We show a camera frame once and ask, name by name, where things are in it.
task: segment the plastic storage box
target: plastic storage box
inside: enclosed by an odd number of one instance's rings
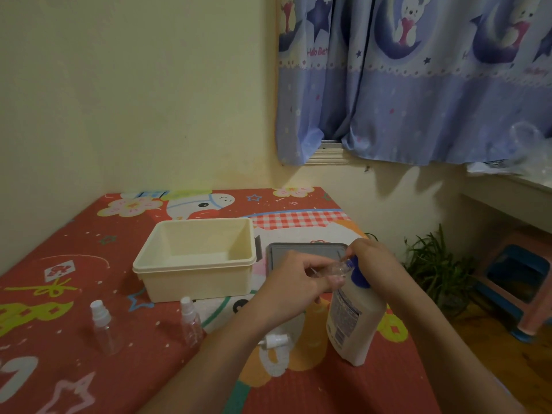
[[[134,260],[152,302],[247,295],[256,261],[249,218],[163,221]]]

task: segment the white plastic bottle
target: white plastic bottle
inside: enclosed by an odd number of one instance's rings
[[[107,355],[118,353],[122,348],[123,339],[117,322],[100,300],[91,303],[90,309],[94,321],[94,335],[101,350]]]
[[[194,302],[189,296],[180,299],[182,312],[182,334],[184,341],[189,348],[195,348],[201,345],[203,341],[202,321],[195,310]]]
[[[339,264],[346,281],[333,293],[326,331],[337,353],[353,366],[361,366],[387,305],[360,272],[356,256]]]

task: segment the blue bottle cap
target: blue bottle cap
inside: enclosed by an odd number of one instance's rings
[[[353,256],[351,257],[350,261],[353,263],[354,269],[353,274],[350,276],[350,279],[353,281],[355,286],[358,286],[362,289],[368,289],[370,287],[370,284],[368,283],[368,280],[364,277],[361,270],[358,267],[358,257]]]

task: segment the hand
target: hand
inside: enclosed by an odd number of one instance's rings
[[[358,238],[349,245],[345,255],[358,257],[358,266],[366,280],[391,306],[407,299],[417,289],[416,282],[397,257],[380,242]]]
[[[321,268],[331,263],[335,260],[288,251],[244,308],[254,308],[266,321],[267,331],[272,330],[302,313],[322,293],[332,292],[345,284],[341,276],[310,278],[305,272],[309,267]]]

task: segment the checkered pattern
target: checkered pattern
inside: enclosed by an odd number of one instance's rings
[[[262,229],[326,226],[336,219],[350,220],[343,211],[298,211],[251,216],[253,224]]]

